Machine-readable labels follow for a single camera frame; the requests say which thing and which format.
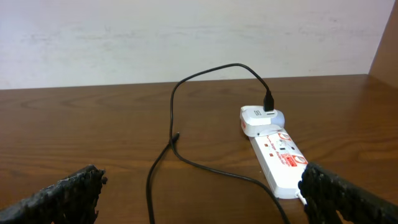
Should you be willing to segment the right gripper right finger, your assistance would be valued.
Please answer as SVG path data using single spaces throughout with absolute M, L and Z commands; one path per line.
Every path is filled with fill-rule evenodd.
M 312 162 L 298 187 L 309 223 L 397 224 L 397 205 Z

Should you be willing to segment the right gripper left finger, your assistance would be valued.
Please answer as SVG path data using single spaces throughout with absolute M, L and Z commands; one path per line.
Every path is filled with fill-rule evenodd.
M 94 224 L 105 170 L 88 165 L 75 173 L 1 210 L 1 223 Z

